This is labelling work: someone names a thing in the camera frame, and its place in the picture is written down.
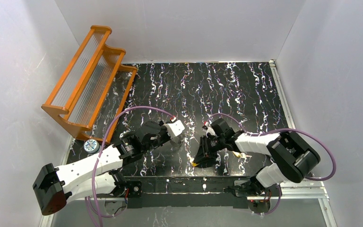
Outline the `orange wooden rack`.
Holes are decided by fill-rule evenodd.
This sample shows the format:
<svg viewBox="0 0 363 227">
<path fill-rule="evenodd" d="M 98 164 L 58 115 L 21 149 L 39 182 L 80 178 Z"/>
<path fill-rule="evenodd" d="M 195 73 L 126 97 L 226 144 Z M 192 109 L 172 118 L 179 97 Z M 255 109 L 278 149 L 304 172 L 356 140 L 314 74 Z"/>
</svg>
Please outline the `orange wooden rack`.
<svg viewBox="0 0 363 227">
<path fill-rule="evenodd" d="M 112 84 L 125 76 L 126 88 L 120 92 L 115 114 L 123 110 L 137 68 L 122 64 L 126 51 L 110 47 L 108 26 L 92 25 L 58 83 L 41 108 L 65 131 L 78 140 L 95 139 L 109 144 L 116 125 L 106 127 L 102 136 L 93 130 Z"/>
</svg>

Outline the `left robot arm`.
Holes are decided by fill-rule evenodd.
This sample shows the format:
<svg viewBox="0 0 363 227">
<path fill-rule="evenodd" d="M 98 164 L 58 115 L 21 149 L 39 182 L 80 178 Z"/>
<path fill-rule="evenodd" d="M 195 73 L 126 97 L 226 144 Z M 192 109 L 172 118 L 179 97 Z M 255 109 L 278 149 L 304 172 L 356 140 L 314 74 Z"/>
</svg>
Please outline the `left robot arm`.
<svg viewBox="0 0 363 227">
<path fill-rule="evenodd" d="M 103 149 L 101 154 L 57 167 L 52 163 L 44 165 L 32 185 L 42 215 L 56 213 L 68 202 L 94 193 L 123 195 L 128 184 L 120 169 L 178 137 L 184 129 L 180 120 L 167 123 L 148 121 Z"/>
</svg>

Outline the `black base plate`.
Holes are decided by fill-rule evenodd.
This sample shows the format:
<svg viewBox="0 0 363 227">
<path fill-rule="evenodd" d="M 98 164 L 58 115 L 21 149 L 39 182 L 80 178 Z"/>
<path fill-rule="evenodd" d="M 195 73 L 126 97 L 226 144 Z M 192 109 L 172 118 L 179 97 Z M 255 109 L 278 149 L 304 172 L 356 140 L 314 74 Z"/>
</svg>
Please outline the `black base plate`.
<svg viewBox="0 0 363 227">
<path fill-rule="evenodd" d="M 256 195 L 248 190 L 248 177 L 137 177 L 127 176 L 128 208 L 232 207 L 267 212 L 275 192 Z"/>
</svg>

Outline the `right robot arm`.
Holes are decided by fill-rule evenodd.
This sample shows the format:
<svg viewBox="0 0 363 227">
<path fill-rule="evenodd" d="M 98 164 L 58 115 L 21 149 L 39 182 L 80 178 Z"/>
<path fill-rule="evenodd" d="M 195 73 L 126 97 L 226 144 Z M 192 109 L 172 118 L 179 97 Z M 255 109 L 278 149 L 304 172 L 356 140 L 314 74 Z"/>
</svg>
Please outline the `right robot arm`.
<svg viewBox="0 0 363 227">
<path fill-rule="evenodd" d="M 260 169 L 246 183 L 252 193 L 287 181 L 300 183 L 320 162 L 319 154 L 292 130 L 266 135 L 248 135 L 243 130 L 234 131 L 222 118 L 203 126 L 204 136 L 192 162 L 194 167 L 211 167 L 216 164 L 218 151 L 259 153 L 273 159 L 273 164 Z"/>
</svg>

